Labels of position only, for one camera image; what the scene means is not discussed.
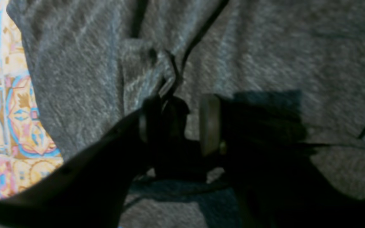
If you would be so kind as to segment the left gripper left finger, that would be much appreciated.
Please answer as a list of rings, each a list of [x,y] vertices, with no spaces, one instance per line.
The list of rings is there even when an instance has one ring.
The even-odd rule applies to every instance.
[[[188,178],[183,151],[188,105],[146,99],[102,139],[27,190],[0,200],[0,227],[115,228],[136,176]]]

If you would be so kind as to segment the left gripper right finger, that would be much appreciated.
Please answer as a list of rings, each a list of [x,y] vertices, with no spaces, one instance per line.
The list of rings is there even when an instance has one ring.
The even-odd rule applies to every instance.
[[[310,157],[297,113],[214,94],[201,97],[202,154],[234,190],[244,228],[365,228],[365,199],[336,190]]]

